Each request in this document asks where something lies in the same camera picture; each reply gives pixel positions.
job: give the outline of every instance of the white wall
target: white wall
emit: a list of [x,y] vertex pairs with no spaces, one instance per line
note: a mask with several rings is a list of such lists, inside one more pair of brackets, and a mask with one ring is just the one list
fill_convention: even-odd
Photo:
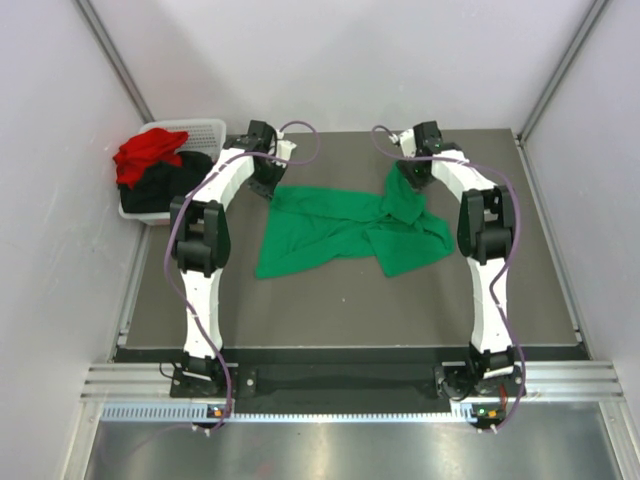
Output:
[[592,348],[640,425],[640,4],[611,2],[529,141]]
[[158,118],[518,130],[591,0],[93,0]]
[[71,1],[1,10],[0,478],[45,479],[122,301],[111,156],[140,120]]

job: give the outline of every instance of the table surface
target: table surface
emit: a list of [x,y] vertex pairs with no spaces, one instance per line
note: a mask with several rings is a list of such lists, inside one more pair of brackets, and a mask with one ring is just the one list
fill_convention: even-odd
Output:
[[[503,171],[522,207],[522,240],[508,276],[509,318],[526,345],[574,345],[576,336],[551,260],[520,156],[510,130],[452,130],[467,158]],[[290,167],[283,185],[311,185],[382,193],[392,161],[369,133],[324,133],[311,165]],[[294,159],[307,158],[314,139],[288,135]],[[436,182],[425,190],[428,209],[455,235],[459,205]],[[236,347],[376,347],[466,345],[473,328],[471,275],[456,252],[412,272],[387,278],[375,258],[333,260],[319,268],[258,280],[254,270],[268,203],[243,187],[227,212],[231,258],[220,286],[220,328]],[[184,306],[162,273],[167,227],[153,227],[127,346],[181,347]],[[180,282],[177,269],[174,277]]]
[[206,438],[187,425],[161,433],[167,425],[101,423],[87,480],[621,478],[597,404],[524,404],[499,435],[467,424],[236,423]]

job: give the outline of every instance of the green fabric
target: green fabric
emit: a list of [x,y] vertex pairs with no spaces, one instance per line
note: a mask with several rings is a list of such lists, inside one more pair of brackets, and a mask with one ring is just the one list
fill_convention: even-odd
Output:
[[447,223],[427,212],[394,166],[385,195],[316,187],[277,187],[258,278],[317,267],[334,258],[375,255],[387,276],[437,262],[453,252]]

